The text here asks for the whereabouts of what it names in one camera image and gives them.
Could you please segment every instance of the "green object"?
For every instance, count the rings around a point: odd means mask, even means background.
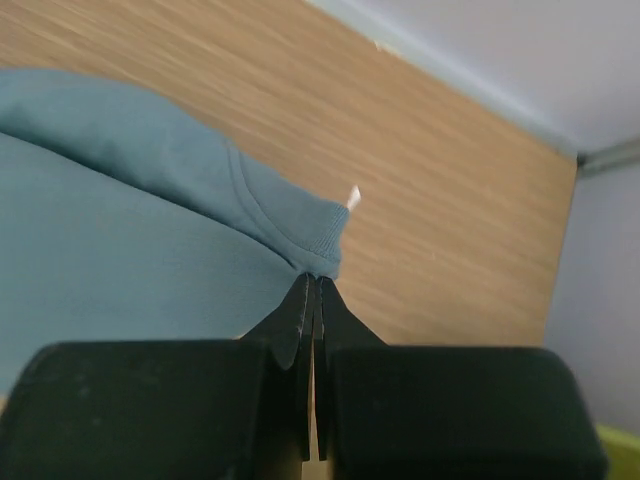
[[[640,438],[614,428],[599,425],[598,435],[609,456],[608,480],[640,478]]]

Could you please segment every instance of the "white tag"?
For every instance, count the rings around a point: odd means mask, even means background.
[[[362,195],[360,195],[360,189],[357,185],[354,185],[349,194],[349,200],[347,200],[347,209],[352,212],[354,208],[360,203]]]

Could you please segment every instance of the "wood grain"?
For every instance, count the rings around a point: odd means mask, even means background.
[[[0,65],[140,84],[318,194],[358,184],[339,287],[385,340],[541,342],[573,162],[313,7],[4,0]]]

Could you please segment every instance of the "sleeve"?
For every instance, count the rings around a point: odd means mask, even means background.
[[[346,208],[292,185],[150,91],[0,70],[0,132],[240,231],[300,272],[338,275]]]

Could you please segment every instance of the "white wall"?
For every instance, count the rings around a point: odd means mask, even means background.
[[[596,420],[640,434],[640,164],[577,182],[545,336]]]
[[[556,143],[640,133],[638,0],[311,1]]]

